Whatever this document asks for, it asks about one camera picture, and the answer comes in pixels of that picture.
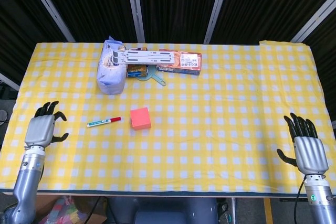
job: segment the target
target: marker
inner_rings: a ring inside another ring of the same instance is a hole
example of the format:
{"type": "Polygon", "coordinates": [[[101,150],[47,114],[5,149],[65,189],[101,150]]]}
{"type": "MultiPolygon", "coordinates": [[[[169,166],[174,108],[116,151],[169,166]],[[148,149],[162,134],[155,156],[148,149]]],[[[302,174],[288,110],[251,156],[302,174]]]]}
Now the marker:
{"type": "Polygon", "coordinates": [[[121,117],[110,118],[110,119],[101,120],[101,121],[95,121],[95,122],[92,122],[92,123],[88,123],[86,125],[86,127],[89,128],[89,127],[98,126],[98,125],[102,125],[102,124],[106,124],[106,123],[113,123],[113,122],[120,121],[120,120],[121,120],[121,117]]]}

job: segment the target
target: robotic arm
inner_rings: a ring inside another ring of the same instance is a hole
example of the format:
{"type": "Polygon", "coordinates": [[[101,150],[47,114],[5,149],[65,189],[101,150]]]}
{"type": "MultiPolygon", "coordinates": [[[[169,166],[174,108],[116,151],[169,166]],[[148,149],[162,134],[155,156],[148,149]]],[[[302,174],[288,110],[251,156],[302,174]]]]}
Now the robotic arm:
{"type": "Polygon", "coordinates": [[[65,133],[62,137],[53,136],[55,121],[65,115],[54,108],[58,101],[47,102],[39,108],[35,116],[30,120],[25,143],[25,154],[14,187],[14,196],[18,203],[15,208],[6,212],[9,224],[31,224],[35,217],[35,199],[37,187],[43,174],[45,148],[54,142],[62,142],[68,137],[65,133]]]}
{"type": "Polygon", "coordinates": [[[277,149],[279,157],[299,169],[303,179],[308,203],[316,224],[336,224],[336,200],[332,196],[324,173],[329,169],[322,141],[318,138],[314,124],[309,120],[290,114],[293,121],[284,116],[295,150],[295,159],[277,149]]]}

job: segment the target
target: yellow checkered tablecloth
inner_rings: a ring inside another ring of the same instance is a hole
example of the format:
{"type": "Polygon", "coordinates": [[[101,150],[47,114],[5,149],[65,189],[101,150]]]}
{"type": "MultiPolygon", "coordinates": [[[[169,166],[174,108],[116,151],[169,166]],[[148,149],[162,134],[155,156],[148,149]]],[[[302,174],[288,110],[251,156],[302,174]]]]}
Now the yellow checkered tablecloth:
{"type": "Polygon", "coordinates": [[[336,143],[309,47],[127,46],[201,52],[201,74],[158,72],[167,86],[127,79],[122,94],[105,95],[96,84],[102,44],[37,44],[1,151],[0,188],[14,187],[30,118],[59,100],[68,121],[55,135],[70,135],[46,149],[40,190],[296,193],[302,175],[276,153],[294,157],[283,120],[294,112],[315,123],[336,191],[336,143]],[[134,131],[130,110],[145,106],[152,128],[134,131]],[[86,128],[115,116],[122,121],[86,128]]]}

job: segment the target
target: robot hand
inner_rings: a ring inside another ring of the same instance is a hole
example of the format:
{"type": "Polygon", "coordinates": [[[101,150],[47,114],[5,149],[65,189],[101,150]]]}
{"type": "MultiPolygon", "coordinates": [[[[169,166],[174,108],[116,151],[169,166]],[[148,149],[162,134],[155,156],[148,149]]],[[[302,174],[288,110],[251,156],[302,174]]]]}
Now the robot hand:
{"type": "Polygon", "coordinates": [[[293,121],[284,116],[294,144],[295,158],[287,157],[282,150],[277,149],[279,157],[286,163],[297,166],[300,172],[308,174],[324,174],[328,162],[322,141],[317,137],[314,124],[302,117],[290,113],[293,121]]]}
{"type": "Polygon", "coordinates": [[[25,154],[16,179],[13,194],[17,198],[17,206],[9,209],[5,215],[9,224],[31,224],[35,217],[35,200],[37,187],[43,174],[45,148],[53,142],[62,142],[68,137],[53,136],[55,121],[66,117],[62,112],[54,112],[58,101],[47,102],[39,108],[30,120],[26,138],[25,154]]]}

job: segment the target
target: red box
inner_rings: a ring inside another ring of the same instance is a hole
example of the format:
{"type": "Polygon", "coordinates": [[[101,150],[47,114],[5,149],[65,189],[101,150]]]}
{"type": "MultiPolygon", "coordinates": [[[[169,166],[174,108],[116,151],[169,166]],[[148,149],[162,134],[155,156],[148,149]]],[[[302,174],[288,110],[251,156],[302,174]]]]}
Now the red box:
{"type": "Polygon", "coordinates": [[[132,127],[135,130],[147,129],[152,127],[148,108],[131,110],[132,127]]]}

